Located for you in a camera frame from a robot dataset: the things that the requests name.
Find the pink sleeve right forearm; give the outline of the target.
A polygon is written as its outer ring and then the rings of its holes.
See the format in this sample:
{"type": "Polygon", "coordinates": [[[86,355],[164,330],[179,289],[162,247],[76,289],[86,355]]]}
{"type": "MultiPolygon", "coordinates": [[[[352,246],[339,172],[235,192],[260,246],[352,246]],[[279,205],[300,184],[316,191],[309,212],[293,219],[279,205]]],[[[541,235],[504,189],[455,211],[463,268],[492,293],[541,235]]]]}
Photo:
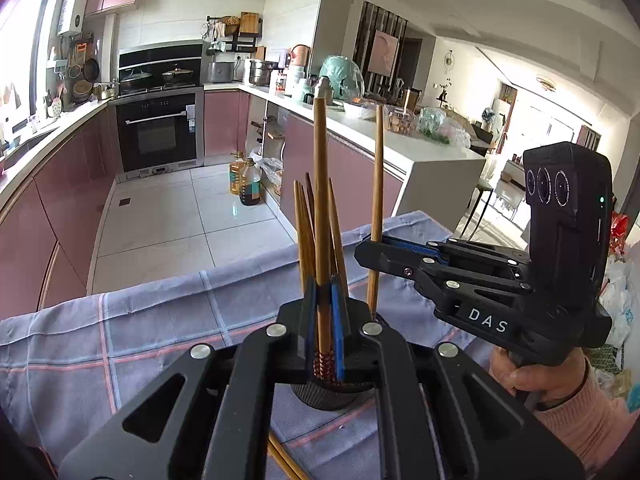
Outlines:
{"type": "Polygon", "coordinates": [[[614,456],[639,421],[623,399],[609,399],[592,374],[570,400],[535,416],[582,462],[592,478],[614,456]]]}

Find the person right hand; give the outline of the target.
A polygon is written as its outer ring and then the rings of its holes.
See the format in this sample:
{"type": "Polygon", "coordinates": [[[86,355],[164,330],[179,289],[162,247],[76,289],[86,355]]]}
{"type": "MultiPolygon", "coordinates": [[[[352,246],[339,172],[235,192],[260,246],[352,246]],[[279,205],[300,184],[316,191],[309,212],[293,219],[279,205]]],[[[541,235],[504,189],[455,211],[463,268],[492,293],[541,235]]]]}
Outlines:
{"type": "Polygon", "coordinates": [[[517,367],[508,352],[492,350],[489,373],[508,393],[538,393],[539,403],[559,405],[574,396],[588,377],[588,361],[581,348],[574,348],[562,364],[517,367]]]}

